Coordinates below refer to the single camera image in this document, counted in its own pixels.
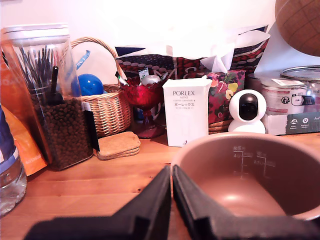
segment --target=wicker basket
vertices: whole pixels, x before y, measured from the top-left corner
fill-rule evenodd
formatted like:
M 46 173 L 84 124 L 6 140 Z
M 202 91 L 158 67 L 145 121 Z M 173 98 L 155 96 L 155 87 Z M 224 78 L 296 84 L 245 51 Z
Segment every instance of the wicker basket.
M 100 44 L 107 49 L 114 58 L 118 57 L 118 54 L 112 48 L 103 41 L 93 37 L 78 38 L 71 42 L 71 47 L 74 48 L 78 44 L 85 42 Z M 119 74 L 123 78 L 126 78 L 117 61 L 115 61 L 115 64 Z M 82 96 L 83 101 L 90 104 L 93 112 L 96 134 L 99 138 L 123 132 L 130 126 L 132 121 L 132 108 L 118 85 L 104 85 L 103 88 L 108 93 Z

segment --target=camera lens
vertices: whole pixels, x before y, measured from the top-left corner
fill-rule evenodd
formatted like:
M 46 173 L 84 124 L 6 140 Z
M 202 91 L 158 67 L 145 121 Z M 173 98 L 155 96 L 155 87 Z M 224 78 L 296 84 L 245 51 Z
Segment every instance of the camera lens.
M 258 99 L 251 93 L 243 94 L 239 99 L 239 116 L 250 121 L 258 115 Z

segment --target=water bottle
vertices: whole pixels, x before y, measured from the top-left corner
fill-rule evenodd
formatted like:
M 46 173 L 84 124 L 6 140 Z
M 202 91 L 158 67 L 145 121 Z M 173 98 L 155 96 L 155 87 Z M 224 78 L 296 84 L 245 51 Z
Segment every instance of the water bottle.
M 26 187 L 25 169 L 0 104 L 0 216 L 22 200 Z

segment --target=cardboard box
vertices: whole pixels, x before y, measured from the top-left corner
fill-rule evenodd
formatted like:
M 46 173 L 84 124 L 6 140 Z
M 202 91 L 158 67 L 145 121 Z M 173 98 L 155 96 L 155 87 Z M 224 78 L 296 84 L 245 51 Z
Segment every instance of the cardboard box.
M 211 80 L 169 79 L 163 85 L 168 145 L 182 147 L 208 136 L 208 91 Z
M 266 133 L 290 135 L 320 132 L 320 111 L 288 115 L 264 115 Z

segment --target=cork coaster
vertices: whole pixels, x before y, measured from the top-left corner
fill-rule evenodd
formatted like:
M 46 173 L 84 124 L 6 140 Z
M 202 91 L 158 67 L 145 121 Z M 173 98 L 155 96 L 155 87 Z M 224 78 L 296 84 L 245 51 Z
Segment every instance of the cork coaster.
M 139 147 L 137 148 L 134 148 L 134 149 L 131 149 L 131 150 L 128 150 L 128 151 L 124 151 L 124 152 L 121 152 L 121 153 L 117 153 L 117 154 L 114 154 L 114 155 L 109 155 L 107 157 L 118 157 L 118 156 L 122 156 L 124 154 L 132 154 L 132 153 L 135 153 L 136 151 L 139 151 Z
M 217 132 L 217 131 L 227 130 L 228 128 L 229 128 L 229 125 L 209 127 L 209 132 Z
M 98 140 L 100 152 L 98 157 L 109 157 L 139 148 L 141 142 L 132 131 L 106 136 Z
M 99 155 L 98 155 L 98 158 L 100 160 L 111 160 L 111 159 L 116 159 L 116 158 L 129 157 L 129 156 L 137 155 L 140 152 L 140 148 L 137 148 L 136 151 L 132 151 L 132 152 L 127 151 L 127 152 L 128 153 L 120 153 L 120 154 L 117 154 L 117 155 L 104 156 L 102 158 L 100 158 Z
M 233 119 L 210 123 L 209 124 L 209 128 L 222 127 L 222 126 L 229 125 L 232 122 L 232 120 Z

